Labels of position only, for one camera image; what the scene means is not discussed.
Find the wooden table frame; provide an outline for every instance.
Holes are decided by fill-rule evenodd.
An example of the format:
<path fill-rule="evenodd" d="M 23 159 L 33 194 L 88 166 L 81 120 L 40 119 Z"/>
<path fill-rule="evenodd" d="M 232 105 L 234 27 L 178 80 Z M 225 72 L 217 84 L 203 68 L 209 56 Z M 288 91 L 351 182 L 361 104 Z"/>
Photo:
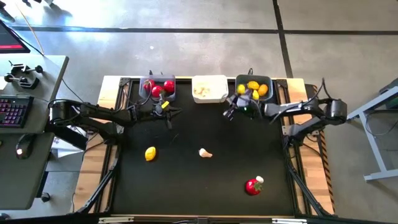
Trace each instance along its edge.
<path fill-rule="evenodd" d="M 105 76 L 103 79 L 103 84 L 101 87 L 101 91 L 99 93 L 98 104 L 100 106 L 104 106 L 107 108 L 114 108 L 116 104 L 116 100 L 118 97 L 119 91 L 119 82 L 121 78 L 139 78 L 139 77 L 122 77 L 122 76 Z M 278 80 L 286 80 L 285 85 L 288 89 L 288 98 L 284 97 L 283 88 L 279 87 L 279 95 L 280 102 L 297 102 L 302 100 L 307 100 L 307 92 L 305 91 L 304 80 L 300 78 L 281 78 Z M 121 102 L 121 106 L 125 107 L 127 99 Z M 307 120 L 311 119 L 311 115 L 303 114 L 297 115 L 293 117 L 294 123 L 304 123 Z M 292 122 L 292 119 L 284 118 L 284 123 L 289 124 Z M 95 136 L 87 145 L 87 148 L 94 146 L 102 141 L 100 136 Z M 318 202 L 322 205 L 322 207 L 329 213 L 334 213 L 334 204 L 333 204 L 333 192 L 331 188 L 330 182 L 330 173 L 328 169 L 327 163 L 327 152 L 325 145 L 325 138 L 323 132 L 320 133 L 320 143 L 311 142 L 308 139 L 304 140 L 304 143 L 309 145 L 310 147 L 319 151 L 319 147 L 322 149 L 323 159 L 315 154 L 311 149 L 306 146 L 302 146 L 299 149 L 300 155 L 295 156 L 292 159 L 294 166 L 297 168 L 300 165 L 303 167 L 303 176 L 305 176 L 305 182 L 307 187 L 310 189 L 312 194 L 318 200 Z M 75 190 L 74 203 L 75 208 L 82 207 L 86 201 L 90 198 L 91 194 L 97 188 L 102 176 L 104 175 L 103 170 L 106 170 L 104 164 L 108 165 L 108 168 L 112 165 L 113 159 L 116 153 L 116 146 L 112 148 L 108 148 L 106 150 L 106 145 L 101 144 L 87 151 L 83 158 L 83 163 L 80 169 L 80 176 L 78 179 L 78 183 Z M 294 149 L 290 149 L 291 155 L 295 155 Z M 90 212 L 94 212 L 96 209 L 97 212 L 103 212 L 106 210 L 106 206 L 108 204 L 109 198 L 109 188 L 111 182 L 109 182 L 106 188 L 103 191 L 100 203 L 96 204 L 96 207 L 92 208 Z M 295 194 L 297 196 L 297 204 L 298 209 L 302 214 L 315 212 L 310 211 L 309 207 L 307 209 L 305 204 L 306 201 L 303 197 L 302 191 L 299 186 L 295 183 Z M 224 218 L 234 218 L 234 216 L 223 216 Z"/>

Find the plastic container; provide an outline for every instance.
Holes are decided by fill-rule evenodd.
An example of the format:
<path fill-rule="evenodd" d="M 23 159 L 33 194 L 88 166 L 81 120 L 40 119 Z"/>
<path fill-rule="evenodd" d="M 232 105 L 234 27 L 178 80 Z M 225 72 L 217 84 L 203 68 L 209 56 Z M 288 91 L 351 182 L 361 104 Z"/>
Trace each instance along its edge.
<path fill-rule="evenodd" d="M 149 94 L 149 92 L 144 89 L 144 82 L 146 80 L 153 80 L 153 81 L 155 81 L 155 85 L 160 85 L 161 87 L 163 87 L 164 82 L 166 82 L 167 80 L 172 80 L 174 82 L 174 92 L 171 95 L 166 95 L 165 99 L 170 102 L 175 100 L 175 86 L 177 84 L 175 82 L 174 75 L 147 75 L 147 76 L 141 77 L 139 79 L 139 95 L 143 99 L 146 99 Z M 159 100 L 159 97 L 152 96 L 152 99 Z"/>
<path fill-rule="evenodd" d="M 238 75 L 235 81 L 235 91 L 238 90 L 238 85 L 243 84 L 248 87 L 247 84 L 250 81 L 256 81 L 259 85 L 266 84 L 268 86 L 268 91 L 264 96 L 260 96 L 259 101 L 267 101 L 274 95 L 274 87 L 271 78 L 261 75 Z"/>
<path fill-rule="evenodd" d="M 228 96 L 225 75 L 197 75 L 192 77 L 192 96 L 196 103 L 222 103 Z"/>

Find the wooden board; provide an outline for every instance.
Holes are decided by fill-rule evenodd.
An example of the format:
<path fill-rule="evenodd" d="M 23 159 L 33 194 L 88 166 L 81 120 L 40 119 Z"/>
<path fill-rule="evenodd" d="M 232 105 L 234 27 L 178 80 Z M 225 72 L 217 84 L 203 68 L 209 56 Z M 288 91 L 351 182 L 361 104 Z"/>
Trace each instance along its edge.
<path fill-rule="evenodd" d="M 113 108 L 115 106 L 116 98 L 118 95 L 119 81 L 122 76 L 105 76 L 103 79 L 103 84 L 101 91 L 99 93 L 98 104 L 107 108 Z M 291 102 L 305 101 L 307 100 L 307 93 L 305 91 L 304 80 L 301 78 L 287 79 L 289 97 Z M 309 114 L 294 116 L 295 123 L 304 123 L 311 119 Z M 92 141 L 89 142 L 88 147 L 101 142 L 102 139 L 97 136 Z M 305 144 L 319 150 L 318 144 L 306 139 Z M 83 159 L 83 164 L 81 167 L 80 176 L 78 179 L 78 184 L 76 187 L 76 194 L 74 197 L 75 208 L 79 209 L 82 207 L 87 199 L 94 192 L 100 182 L 101 170 L 103 166 L 104 156 L 105 156 L 106 146 L 101 145 L 94 149 L 89 150 Z M 113 159 L 116 149 L 113 148 L 112 156 Z M 330 189 L 326 181 L 325 171 L 323 169 L 322 160 L 319 155 L 313 152 L 311 149 L 302 146 L 300 148 L 302 155 L 303 169 L 305 173 L 305 178 L 307 181 L 307 186 L 314 194 L 315 198 L 321 203 L 323 208 L 329 213 L 333 212 L 333 204 L 330 198 Z M 305 213 L 303 195 L 300 188 L 296 184 L 298 205 L 302 213 Z M 104 189 L 103 199 L 101 202 L 100 211 L 103 211 L 106 207 L 106 202 L 108 201 L 109 195 L 109 184 Z"/>

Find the white container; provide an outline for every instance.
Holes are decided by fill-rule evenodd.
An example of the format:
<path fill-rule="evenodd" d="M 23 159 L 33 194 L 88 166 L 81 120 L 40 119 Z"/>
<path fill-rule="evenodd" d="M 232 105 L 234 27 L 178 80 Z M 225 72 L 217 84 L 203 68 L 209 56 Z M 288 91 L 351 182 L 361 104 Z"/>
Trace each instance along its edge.
<path fill-rule="evenodd" d="M 222 103 L 228 97 L 225 75 L 196 75 L 192 77 L 192 96 L 196 103 Z"/>

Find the garlic clove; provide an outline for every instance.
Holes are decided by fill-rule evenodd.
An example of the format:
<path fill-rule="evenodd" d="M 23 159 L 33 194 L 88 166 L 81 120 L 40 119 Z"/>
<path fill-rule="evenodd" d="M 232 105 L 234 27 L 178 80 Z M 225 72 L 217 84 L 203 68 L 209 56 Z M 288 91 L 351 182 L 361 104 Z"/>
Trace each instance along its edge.
<path fill-rule="evenodd" d="M 212 155 L 212 153 L 207 152 L 206 149 L 201 148 L 199 150 L 199 156 L 201 156 L 203 158 L 211 158 L 213 155 Z"/>

